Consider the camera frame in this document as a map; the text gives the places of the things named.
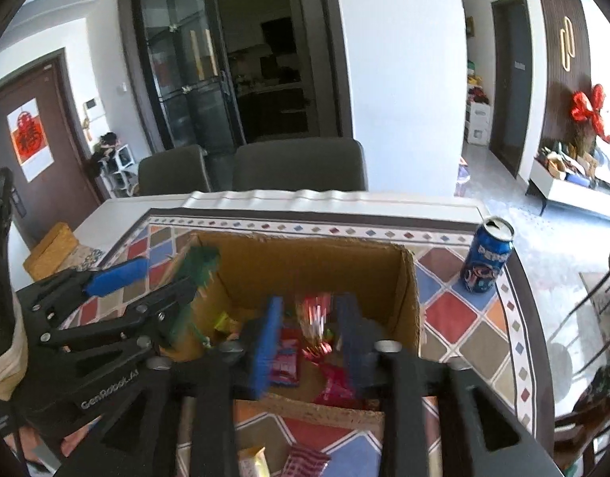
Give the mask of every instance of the can lid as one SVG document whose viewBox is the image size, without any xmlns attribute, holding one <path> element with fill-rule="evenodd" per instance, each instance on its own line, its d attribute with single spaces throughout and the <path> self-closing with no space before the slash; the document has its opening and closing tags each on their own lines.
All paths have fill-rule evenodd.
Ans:
<svg viewBox="0 0 610 477">
<path fill-rule="evenodd" d="M 513 227 L 501 217 L 489 217 L 484 221 L 484 229 L 494 239 L 511 242 L 515 237 Z"/>
</svg>

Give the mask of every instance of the soda can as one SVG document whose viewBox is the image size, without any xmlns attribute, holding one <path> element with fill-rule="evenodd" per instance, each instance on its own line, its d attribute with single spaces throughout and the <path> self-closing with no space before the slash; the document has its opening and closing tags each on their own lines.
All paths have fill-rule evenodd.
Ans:
<svg viewBox="0 0 610 477">
<path fill-rule="evenodd" d="M 513 252 L 515 230 L 500 217 L 485 220 L 475 232 L 460 277 L 472 293 L 490 290 Z"/>
</svg>

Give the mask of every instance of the patterned tablecloth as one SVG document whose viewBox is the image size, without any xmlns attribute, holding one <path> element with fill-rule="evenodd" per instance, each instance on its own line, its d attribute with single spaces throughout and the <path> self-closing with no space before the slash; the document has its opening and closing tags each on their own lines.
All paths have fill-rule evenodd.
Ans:
<svg viewBox="0 0 610 477">
<path fill-rule="evenodd" d="M 192 230 L 302 237 L 350 237 L 394 242 L 414 254 L 420 304 L 426 312 L 421 355 L 436 361 L 463 357 L 488 382 L 547 450 L 552 448 L 553 401 L 545 339 L 517 254 L 495 291 L 466 292 L 458 279 L 474 226 L 465 223 L 323 213 L 151 210 L 101 261 L 111 266 L 135 256 L 150 260 L 148 277 L 105 298 L 88 301 L 70 320 L 86 324 L 121 315 L 126 305 L 154 289 Z M 431 475 L 441 473 L 437 408 L 425 400 Z M 331 456 L 325 477 L 377 475 L 381 440 L 373 433 L 304 424 L 237 403 L 239 446 L 267 446 L 271 473 L 279 473 L 291 444 Z M 180 439 L 179 474 L 187 475 L 189 439 Z"/>
</svg>

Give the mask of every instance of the dining table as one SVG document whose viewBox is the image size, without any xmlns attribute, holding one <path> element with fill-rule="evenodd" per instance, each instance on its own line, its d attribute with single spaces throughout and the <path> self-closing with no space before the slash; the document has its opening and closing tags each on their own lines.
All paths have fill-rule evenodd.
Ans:
<svg viewBox="0 0 610 477">
<path fill-rule="evenodd" d="M 420 355 L 440 362 L 457 358 L 474 368 L 551 453 L 551 369 L 519 252 L 513 252 L 488 293 L 472 294 L 460 280 L 476 229 L 488 216 L 478 200 L 379 192 L 194 192 L 107 200 L 75 229 L 75 236 L 98 250 L 101 268 L 148 258 L 148 276 L 113 295 L 91 298 L 68 326 L 121 315 L 127 304 L 156 288 L 193 231 L 395 243 L 414 261 L 424 318 Z M 437 477 L 437 403 L 427 398 L 424 404 L 430 473 Z M 372 431 L 306 424 L 252 402 L 237 403 L 234 419 L 239 446 L 265 446 L 271 474 L 281 471 L 292 446 L 305 444 L 329 456 L 325 477 L 377 475 L 382 439 Z M 179 476 L 188 475 L 189 454 L 189 430 L 180 429 Z"/>
</svg>

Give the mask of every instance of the sliding glass door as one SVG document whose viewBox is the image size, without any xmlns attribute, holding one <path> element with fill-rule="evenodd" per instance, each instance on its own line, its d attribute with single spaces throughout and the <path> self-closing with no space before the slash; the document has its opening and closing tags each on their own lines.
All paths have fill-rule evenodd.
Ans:
<svg viewBox="0 0 610 477">
<path fill-rule="evenodd" d="M 198 144 L 215 189 L 228 189 L 243 143 L 215 0 L 135 0 L 138 37 L 167 149 Z"/>
</svg>

